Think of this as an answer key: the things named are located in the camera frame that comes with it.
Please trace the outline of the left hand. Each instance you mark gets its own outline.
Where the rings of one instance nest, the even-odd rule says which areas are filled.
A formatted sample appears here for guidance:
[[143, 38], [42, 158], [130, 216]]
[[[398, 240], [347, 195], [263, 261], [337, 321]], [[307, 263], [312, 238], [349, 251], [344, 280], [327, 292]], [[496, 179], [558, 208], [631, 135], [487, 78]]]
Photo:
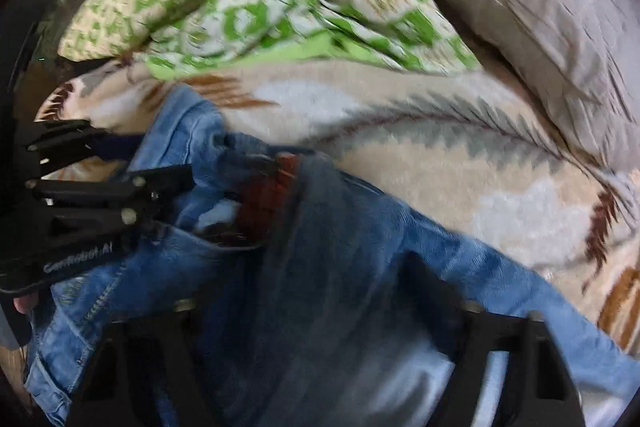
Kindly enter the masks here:
[[18, 313], [26, 314], [29, 311], [35, 309], [35, 307], [39, 303], [39, 294], [31, 293], [28, 295], [15, 297], [13, 299], [13, 304]]

